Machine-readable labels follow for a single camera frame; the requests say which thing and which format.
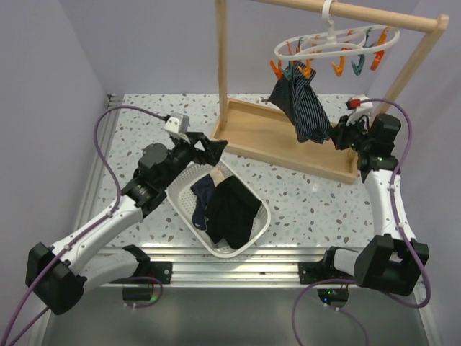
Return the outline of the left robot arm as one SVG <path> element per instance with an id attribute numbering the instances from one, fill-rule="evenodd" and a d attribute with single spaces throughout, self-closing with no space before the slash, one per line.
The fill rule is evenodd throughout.
<path id="1" fill-rule="evenodd" d="M 123 247 L 94 269 L 86 266 L 116 236 L 157 209 L 167 187 L 190 163 L 215 166 L 228 144 L 198 132 L 173 142 L 173 148 L 162 143 L 145 147 L 133 178 L 85 226 L 49 247 L 39 243 L 31 248 L 26 284 L 54 314 L 66 313 L 85 293 L 105 283 L 158 283 L 147 254 L 135 245 Z"/>

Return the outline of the navy striped underwear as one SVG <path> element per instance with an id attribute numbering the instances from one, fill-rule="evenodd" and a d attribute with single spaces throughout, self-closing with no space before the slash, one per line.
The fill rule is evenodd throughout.
<path id="1" fill-rule="evenodd" d="M 310 77 L 307 78 L 300 70 L 305 67 L 301 61 L 295 61 L 288 66 L 284 71 L 291 73 L 290 78 L 283 73 L 265 102 L 270 102 L 283 111 L 294 125 L 300 143 L 312 141 L 323 144 L 330 139 L 328 131 L 331 122 L 311 86 L 316 70 L 311 69 Z"/>

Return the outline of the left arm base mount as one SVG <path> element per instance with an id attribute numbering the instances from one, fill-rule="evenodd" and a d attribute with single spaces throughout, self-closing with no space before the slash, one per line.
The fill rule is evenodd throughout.
<path id="1" fill-rule="evenodd" d="M 132 309 L 150 307 L 159 302 L 164 288 L 171 283 L 171 262 L 145 262 L 134 275 L 121 280 L 122 299 Z"/>

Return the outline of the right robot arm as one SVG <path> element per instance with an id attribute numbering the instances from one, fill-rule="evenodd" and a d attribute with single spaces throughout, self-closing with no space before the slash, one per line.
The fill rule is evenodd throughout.
<path id="1" fill-rule="evenodd" d="M 331 247 L 321 265 L 327 282 L 352 278 L 360 287 L 408 296 L 429 259 L 429 248 L 416 240 L 403 206 L 399 160 L 392 154 L 400 129 L 398 118 L 379 114 L 372 123 L 365 115 L 354 123 L 344 115 L 329 131 L 338 150 L 350 148 L 358 155 L 375 235 L 361 252 Z"/>

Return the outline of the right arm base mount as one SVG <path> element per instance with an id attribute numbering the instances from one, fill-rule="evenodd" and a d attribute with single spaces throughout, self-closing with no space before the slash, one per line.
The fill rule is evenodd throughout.
<path id="1" fill-rule="evenodd" d="M 352 279 L 351 275 L 329 268 L 322 261 L 299 262 L 298 274 L 301 285 L 310 285 L 328 279 Z M 340 288 L 317 288 L 316 291 L 319 300 L 329 306 L 342 308 L 349 300 L 348 288 L 343 285 Z"/>

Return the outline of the navy underwear with beige band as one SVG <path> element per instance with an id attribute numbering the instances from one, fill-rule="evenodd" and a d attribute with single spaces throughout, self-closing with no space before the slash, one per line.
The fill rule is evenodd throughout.
<path id="1" fill-rule="evenodd" d="M 210 198 L 215 191 L 215 188 L 225 179 L 223 173 L 214 168 L 209 174 L 198 179 L 191 187 L 190 190 L 196 196 L 196 206 L 192 214 L 192 223 L 194 226 L 204 231 L 206 229 L 205 210 Z"/>

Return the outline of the black underwear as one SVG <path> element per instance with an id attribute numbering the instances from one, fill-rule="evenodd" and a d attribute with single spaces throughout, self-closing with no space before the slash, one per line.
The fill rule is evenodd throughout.
<path id="1" fill-rule="evenodd" d="M 250 239 L 261 204 L 237 177 L 224 179 L 205 210 L 206 234 L 214 244 L 224 239 L 231 249 L 240 249 Z"/>

